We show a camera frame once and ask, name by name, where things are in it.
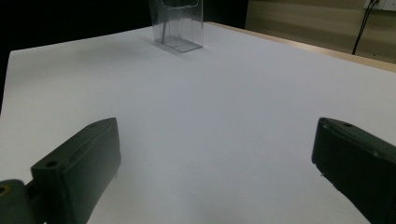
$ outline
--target transparent plastic box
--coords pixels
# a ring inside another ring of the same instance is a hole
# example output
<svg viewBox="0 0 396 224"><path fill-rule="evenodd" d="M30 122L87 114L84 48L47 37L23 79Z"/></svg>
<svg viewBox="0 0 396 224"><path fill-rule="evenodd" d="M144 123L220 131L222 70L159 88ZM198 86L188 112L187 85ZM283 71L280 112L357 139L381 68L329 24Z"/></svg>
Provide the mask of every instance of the transparent plastic box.
<svg viewBox="0 0 396 224"><path fill-rule="evenodd" d="M180 52L204 45L203 0L148 0L155 41Z"/></svg>

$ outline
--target wooden table edge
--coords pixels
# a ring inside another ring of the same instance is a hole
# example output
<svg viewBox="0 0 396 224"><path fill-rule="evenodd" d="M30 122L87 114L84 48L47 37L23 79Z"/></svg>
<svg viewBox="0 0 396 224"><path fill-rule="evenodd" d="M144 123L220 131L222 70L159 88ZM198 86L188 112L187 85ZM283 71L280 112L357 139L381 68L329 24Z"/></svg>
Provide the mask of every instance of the wooden table edge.
<svg viewBox="0 0 396 224"><path fill-rule="evenodd" d="M360 64L364 64L364 65L368 65L368 66L372 66L372 67L375 67L375 68L379 68L379 69L383 69L383 70L387 70L387 71L396 73L396 64L394 64L394 63L385 63L385 62L381 62L381 61L377 61L377 60L373 60L373 59L364 58L364 57L361 57L361 56L347 54L347 53L336 51L336 50L332 50L332 49L324 49L324 48L320 48L320 47L316 47L316 46L312 46L312 45L307 45L307 44L299 43L299 42L288 40L288 39L283 39L283 38L276 37L276 36L264 35L264 34L252 32L252 31L248 31L248 30L243 30L243 29L232 27L232 26L215 23L215 22L212 22L212 21L208 21L206 23L211 24L211 25L215 25L215 26L218 26L218 27L221 27L221 28L233 30L233 31L236 31L236 32L239 32L239 33L243 33L243 34L246 34L246 35L253 35L253 36L256 36L256 37L259 37L259 38L263 38L263 39L275 41L275 42L278 42L278 43L286 44L286 45L293 46L293 47L298 48L298 49L304 49L304 50L312 51L312 52L315 52L315 53L325 54L325 55L328 55L328 56L332 56L334 58L347 60L347 61L350 61L350 62L353 62L353 63L360 63Z"/></svg>

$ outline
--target wire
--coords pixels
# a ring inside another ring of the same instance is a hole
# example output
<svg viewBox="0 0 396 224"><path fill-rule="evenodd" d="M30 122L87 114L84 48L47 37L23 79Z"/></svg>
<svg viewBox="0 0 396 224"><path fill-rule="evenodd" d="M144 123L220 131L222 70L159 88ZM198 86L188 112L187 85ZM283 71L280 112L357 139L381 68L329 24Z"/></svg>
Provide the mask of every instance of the wire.
<svg viewBox="0 0 396 224"><path fill-rule="evenodd" d="M366 12L364 13L363 22L361 23L361 30L359 31L358 37L356 38L355 47L353 48L352 54L355 55L356 48L359 45L359 41L361 40L361 35L363 34L364 27L366 26L367 20L369 19L369 15L375 4L377 4L379 0L370 0L369 6L366 8Z"/></svg>

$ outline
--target white tabletop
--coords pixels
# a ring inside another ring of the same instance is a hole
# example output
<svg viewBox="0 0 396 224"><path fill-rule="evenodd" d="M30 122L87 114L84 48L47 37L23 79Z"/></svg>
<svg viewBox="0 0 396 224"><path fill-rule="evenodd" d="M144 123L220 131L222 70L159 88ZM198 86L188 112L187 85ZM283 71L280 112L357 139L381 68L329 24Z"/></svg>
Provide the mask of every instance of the white tabletop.
<svg viewBox="0 0 396 224"><path fill-rule="evenodd" d="M311 162L320 117L396 144L396 74L205 25L176 53L151 28L13 51L0 178L116 117L122 165L89 223L368 223Z"/></svg>

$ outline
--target dark background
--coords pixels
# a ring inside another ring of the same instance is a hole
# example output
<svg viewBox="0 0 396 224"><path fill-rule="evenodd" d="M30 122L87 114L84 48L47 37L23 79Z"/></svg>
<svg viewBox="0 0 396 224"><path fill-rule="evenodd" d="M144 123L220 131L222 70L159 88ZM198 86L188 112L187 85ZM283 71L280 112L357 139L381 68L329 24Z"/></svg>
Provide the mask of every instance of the dark background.
<svg viewBox="0 0 396 224"><path fill-rule="evenodd" d="M248 0L204 0L204 20L245 28ZM146 0L0 0L0 110L9 53L151 25Z"/></svg>

